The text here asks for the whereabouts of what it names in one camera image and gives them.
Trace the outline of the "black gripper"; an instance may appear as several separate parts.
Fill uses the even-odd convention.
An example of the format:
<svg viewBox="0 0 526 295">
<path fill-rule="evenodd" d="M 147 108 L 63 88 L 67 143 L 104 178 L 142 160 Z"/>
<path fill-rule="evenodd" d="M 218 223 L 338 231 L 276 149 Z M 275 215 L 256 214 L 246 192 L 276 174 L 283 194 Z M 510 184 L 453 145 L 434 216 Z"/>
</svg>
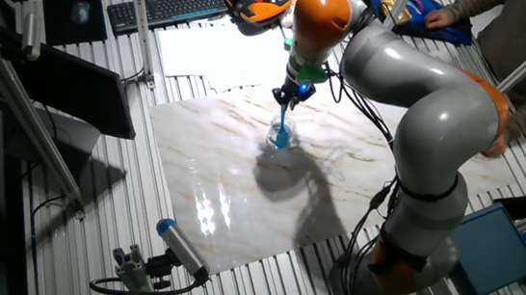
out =
<svg viewBox="0 0 526 295">
<path fill-rule="evenodd" d="M 281 88 L 273 89 L 272 94 L 280 107 L 286 107 L 288 105 L 289 110 L 294 111 L 295 107 L 301 103 L 299 98 L 309 99 L 316 94 L 316 88 L 314 84 L 297 83 L 291 78 L 286 77 Z"/>
</svg>

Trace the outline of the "bare hand on blue bag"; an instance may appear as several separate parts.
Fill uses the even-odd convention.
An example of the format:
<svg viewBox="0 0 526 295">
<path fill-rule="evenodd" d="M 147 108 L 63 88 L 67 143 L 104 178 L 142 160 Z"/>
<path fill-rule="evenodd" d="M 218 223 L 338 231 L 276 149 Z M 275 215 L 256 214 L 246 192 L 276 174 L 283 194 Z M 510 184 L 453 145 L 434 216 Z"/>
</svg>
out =
<svg viewBox="0 0 526 295">
<path fill-rule="evenodd" d="M 433 10 L 425 16 L 424 24 L 428 30 L 441 30 L 451 24 L 451 18 L 443 10 Z"/>
</svg>

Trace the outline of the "bare hand resting on table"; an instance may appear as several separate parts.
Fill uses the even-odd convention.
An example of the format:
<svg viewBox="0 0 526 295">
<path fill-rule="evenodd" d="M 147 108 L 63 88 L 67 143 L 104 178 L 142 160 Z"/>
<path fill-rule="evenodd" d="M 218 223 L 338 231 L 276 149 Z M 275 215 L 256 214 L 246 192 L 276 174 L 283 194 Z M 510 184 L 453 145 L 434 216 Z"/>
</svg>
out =
<svg viewBox="0 0 526 295">
<path fill-rule="evenodd" d="M 506 153 L 506 150 L 507 140 L 503 135 L 501 135 L 495 139 L 495 141 L 490 145 L 490 147 L 481 152 L 481 154 L 488 158 L 499 158 Z"/>
</svg>

